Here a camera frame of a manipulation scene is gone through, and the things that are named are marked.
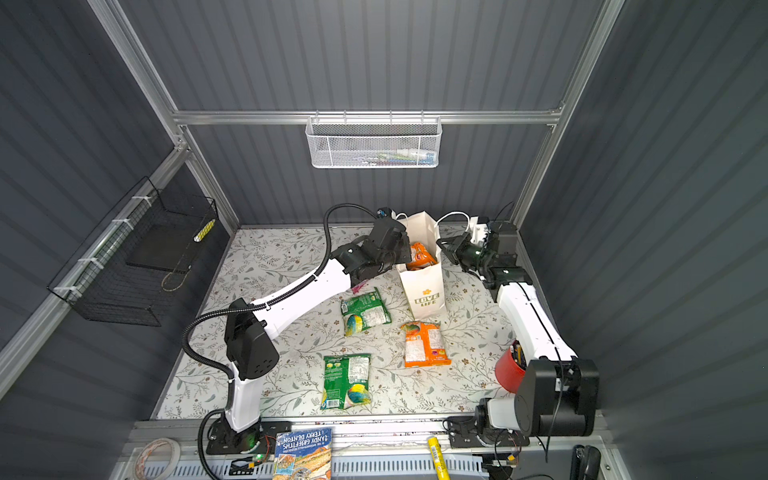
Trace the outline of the orange Fox's fruit candy bag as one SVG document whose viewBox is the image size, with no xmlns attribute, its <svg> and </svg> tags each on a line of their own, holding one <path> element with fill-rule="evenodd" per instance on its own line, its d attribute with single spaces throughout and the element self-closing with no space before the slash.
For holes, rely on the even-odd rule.
<svg viewBox="0 0 768 480">
<path fill-rule="evenodd" d="M 415 242 L 410 246 L 411 261 L 406 264 L 408 271 L 417 271 L 434 266 L 438 263 L 434 255 L 421 243 Z"/>
</svg>

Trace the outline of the white paper bag floral print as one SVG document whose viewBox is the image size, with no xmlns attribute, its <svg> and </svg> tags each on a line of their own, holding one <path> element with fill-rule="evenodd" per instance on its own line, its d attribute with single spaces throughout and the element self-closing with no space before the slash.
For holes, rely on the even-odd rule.
<svg viewBox="0 0 768 480">
<path fill-rule="evenodd" d="M 418 270 L 397 266 L 409 308 L 417 321 L 440 323 L 448 320 L 441 250 L 437 245 L 437 240 L 440 238 L 440 221 L 455 215 L 463 216 L 466 223 L 469 223 L 470 217 L 461 211 L 449 212 L 439 220 L 434 220 L 425 211 L 410 216 L 396 215 L 396 219 L 406 227 L 410 243 L 422 244 L 436 260 L 435 265 Z"/>
</svg>

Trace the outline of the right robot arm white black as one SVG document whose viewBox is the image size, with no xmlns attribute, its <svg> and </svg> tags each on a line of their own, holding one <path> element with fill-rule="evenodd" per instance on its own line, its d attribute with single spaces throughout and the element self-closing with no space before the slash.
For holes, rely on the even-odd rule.
<svg viewBox="0 0 768 480">
<path fill-rule="evenodd" d="M 516 431 L 524 437 L 591 435 L 598 369 L 562 339 L 506 239 L 490 231 L 475 242 L 466 232 L 440 238 L 437 246 L 450 263 L 481 280 L 515 334 L 495 367 L 497 382 L 510 395 L 481 400 L 475 410 L 477 431 Z"/>
</svg>

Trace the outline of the purple Fox's candy bag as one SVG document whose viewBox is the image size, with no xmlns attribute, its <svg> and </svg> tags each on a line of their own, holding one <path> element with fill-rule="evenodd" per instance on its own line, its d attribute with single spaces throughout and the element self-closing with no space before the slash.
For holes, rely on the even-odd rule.
<svg viewBox="0 0 768 480">
<path fill-rule="evenodd" d="M 358 294 L 366 286 L 366 284 L 367 284 L 367 282 L 364 281 L 364 282 L 359 283 L 358 285 L 353 286 L 351 288 L 352 293 L 353 294 Z"/>
</svg>

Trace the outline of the green snack bag centre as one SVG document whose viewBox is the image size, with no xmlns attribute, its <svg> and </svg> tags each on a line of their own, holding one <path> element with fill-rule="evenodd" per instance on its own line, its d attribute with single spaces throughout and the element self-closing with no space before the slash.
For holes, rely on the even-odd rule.
<svg viewBox="0 0 768 480">
<path fill-rule="evenodd" d="M 377 288 L 343 300 L 340 312 L 346 337 L 392 323 L 391 315 Z"/>
</svg>

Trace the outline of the orange snack bag right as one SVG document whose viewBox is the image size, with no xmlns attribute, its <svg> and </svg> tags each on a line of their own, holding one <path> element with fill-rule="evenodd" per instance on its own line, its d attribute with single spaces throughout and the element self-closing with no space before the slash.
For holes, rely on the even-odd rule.
<svg viewBox="0 0 768 480">
<path fill-rule="evenodd" d="M 404 366 L 406 368 L 452 364 L 446 352 L 439 324 L 411 321 L 404 323 L 400 329 L 405 333 Z"/>
</svg>

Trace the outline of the green snack bag front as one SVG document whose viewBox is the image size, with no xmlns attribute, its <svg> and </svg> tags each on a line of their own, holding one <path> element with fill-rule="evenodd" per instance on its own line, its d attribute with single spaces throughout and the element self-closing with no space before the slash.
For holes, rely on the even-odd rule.
<svg viewBox="0 0 768 480">
<path fill-rule="evenodd" d="M 320 408 L 344 410 L 369 404 L 370 361 L 370 354 L 325 356 Z"/>
</svg>

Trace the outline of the red pencil cup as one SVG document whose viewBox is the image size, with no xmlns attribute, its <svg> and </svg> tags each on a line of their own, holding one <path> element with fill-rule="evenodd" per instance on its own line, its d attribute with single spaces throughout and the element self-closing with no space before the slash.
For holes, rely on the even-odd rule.
<svg viewBox="0 0 768 480">
<path fill-rule="evenodd" d="M 526 359 L 522 345 L 515 340 L 495 365 L 494 373 L 499 385 L 509 393 L 516 393 L 526 373 Z"/>
</svg>

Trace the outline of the yellow item in black basket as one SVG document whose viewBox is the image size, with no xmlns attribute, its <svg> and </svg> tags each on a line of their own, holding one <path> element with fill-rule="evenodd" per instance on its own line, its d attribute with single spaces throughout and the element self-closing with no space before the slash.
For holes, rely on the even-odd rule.
<svg viewBox="0 0 768 480">
<path fill-rule="evenodd" d="M 208 235 L 208 233 L 213 229 L 213 227 L 215 225 L 216 225 L 216 220 L 215 219 L 209 220 L 194 235 L 193 241 L 195 243 L 201 243 L 205 239 L 205 237 Z"/>
</svg>

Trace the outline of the black pad in basket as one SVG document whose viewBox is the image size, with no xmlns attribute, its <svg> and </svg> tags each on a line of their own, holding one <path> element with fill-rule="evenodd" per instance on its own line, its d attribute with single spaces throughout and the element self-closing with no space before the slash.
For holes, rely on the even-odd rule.
<svg viewBox="0 0 768 480">
<path fill-rule="evenodd" d="M 154 225 L 127 257 L 126 264 L 169 273 L 188 272 L 202 247 L 194 228 Z"/>
</svg>

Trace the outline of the yellow marker tube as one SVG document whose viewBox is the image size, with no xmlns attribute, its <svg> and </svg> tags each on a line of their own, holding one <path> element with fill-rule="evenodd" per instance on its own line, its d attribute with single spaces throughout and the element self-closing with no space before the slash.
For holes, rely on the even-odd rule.
<svg viewBox="0 0 768 480">
<path fill-rule="evenodd" d="M 427 446 L 430 451 L 437 479 L 450 480 L 450 474 L 438 438 L 436 436 L 430 436 L 427 439 Z"/>
</svg>

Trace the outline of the paperback book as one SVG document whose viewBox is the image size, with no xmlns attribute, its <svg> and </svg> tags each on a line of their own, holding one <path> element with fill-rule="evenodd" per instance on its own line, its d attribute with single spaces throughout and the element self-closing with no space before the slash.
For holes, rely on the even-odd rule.
<svg viewBox="0 0 768 480">
<path fill-rule="evenodd" d="M 278 434 L 273 478 L 331 479 L 332 438 L 330 427 Z"/>
</svg>

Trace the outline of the black device bottom right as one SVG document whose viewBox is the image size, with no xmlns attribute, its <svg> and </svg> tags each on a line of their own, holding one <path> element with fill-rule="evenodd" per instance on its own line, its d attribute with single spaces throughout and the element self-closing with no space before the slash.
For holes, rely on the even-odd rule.
<svg viewBox="0 0 768 480">
<path fill-rule="evenodd" d="M 592 445 L 576 445 L 572 450 L 570 480 L 597 480 L 602 463 L 601 451 Z"/>
</svg>

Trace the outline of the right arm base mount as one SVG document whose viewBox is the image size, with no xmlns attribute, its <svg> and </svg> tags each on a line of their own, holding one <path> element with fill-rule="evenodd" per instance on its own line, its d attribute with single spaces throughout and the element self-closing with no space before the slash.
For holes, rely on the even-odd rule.
<svg viewBox="0 0 768 480">
<path fill-rule="evenodd" d="M 442 420 L 442 427 L 452 448 L 518 448 L 530 444 L 530 440 L 517 431 L 477 426 L 475 419 L 468 415 L 448 416 Z"/>
</svg>

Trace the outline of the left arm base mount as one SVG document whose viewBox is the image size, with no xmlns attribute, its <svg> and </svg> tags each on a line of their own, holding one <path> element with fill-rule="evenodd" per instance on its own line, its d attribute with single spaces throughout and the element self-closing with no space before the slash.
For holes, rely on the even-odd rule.
<svg viewBox="0 0 768 480">
<path fill-rule="evenodd" d="M 278 434 L 290 432 L 288 421 L 260 420 L 242 432 L 235 432 L 225 419 L 216 419 L 208 427 L 205 453 L 209 455 L 259 455 L 273 453 Z"/>
</svg>

